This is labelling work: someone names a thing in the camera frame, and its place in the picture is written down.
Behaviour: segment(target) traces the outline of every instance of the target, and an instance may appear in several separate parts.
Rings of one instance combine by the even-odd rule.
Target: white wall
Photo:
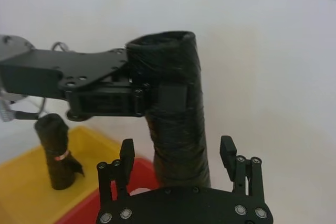
[[[38,110],[27,100],[12,105],[12,109],[27,112]],[[28,120],[4,123],[0,120],[0,164],[39,145],[34,123]]]
[[[0,33],[43,49],[103,51],[174,29],[197,34],[213,186],[230,190],[218,146],[231,135],[264,160],[275,223],[334,223],[336,0],[0,0]],[[88,123],[152,155],[144,120]]]

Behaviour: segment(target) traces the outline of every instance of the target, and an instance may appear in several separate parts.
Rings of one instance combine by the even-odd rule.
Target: red tray
[[[115,185],[111,185],[111,187],[113,200],[115,200],[117,190]],[[143,158],[136,158],[134,161],[133,171],[131,173],[130,183],[127,186],[128,192],[132,192],[139,188],[155,190],[158,189],[158,187],[159,183],[155,176],[153,164]],[[99,208],[99,192],[96,190],[61,219],[59,219],[56,224],[94,224],[96,223]]]

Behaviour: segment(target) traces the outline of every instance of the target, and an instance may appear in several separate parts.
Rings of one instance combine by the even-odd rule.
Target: yellow tray
[[[41,147],[8,161],[0,166],[0,223],[56,222],[98,187],[96,165],[119,158],[118,143],[86,127],[72,129],[69,139],[69,149],[85,177],[76,174],[71,187],[53,190]]]

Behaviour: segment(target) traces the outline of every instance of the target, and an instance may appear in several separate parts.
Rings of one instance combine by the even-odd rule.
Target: screw
[[[122,210],[121,213],[120,213],[120,217],[122,219],[128,219],[128,218],[131,217],[131,215],[132,215],[132,210],[128,209],[128,208]]]
[[[143,86],[144,86],[146,89],[148,89],[148,88],[150,88],[150,87],[151,87],[151,86],[149,85],[149,83],[147,83],[147,82],[146,82],[146,83],[144,83],[144,84],[143,84]]]
[[[104,224],[109,223],[110,220],[112,220],[112,214],[110,214],[109,212],[106,212],[100,217],[100,222]]]
[[[263,210],[262,208],[257,208],[256,209],[256,215],[261,219],[267,218],[267,212],[265,210]]]
[[[100,162],[100,163],[98,164],[98,168],[103,169],[103,168],[105,168],[106,165],[107,165],[106,162]]]
[[[240,161],[240,162],[244,162],[245,159],[243,157],[237,157],[237,160]]]
[[[246,208],[243,207],[242,205],[237,205],[237,206],[235,207],[235,211],[236,211],[236,213],[239,214],[239,215],[245,215],[245,214],[247,213]]]
[[[113,161],[113,165],[114,165],[114,166],[119,166],[119,165],[120,165],[120,160],[115,160],[115,161]]]
[[[260,159],[254,157],[252,158],[253,163],[260,164]]]

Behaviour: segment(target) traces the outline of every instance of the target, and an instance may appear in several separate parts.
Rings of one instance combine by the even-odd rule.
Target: small black cylinder
[[[195,35],[170,31],[126,45],[135,84],[150,85],[145,116],[162,186],[210,186]]]
[[[68,150],[69,127],[57,114],[39,118],[35,130],[45,150],[51,186],[63,190],[75,181],[75,172],[83,174],[82,166]]]

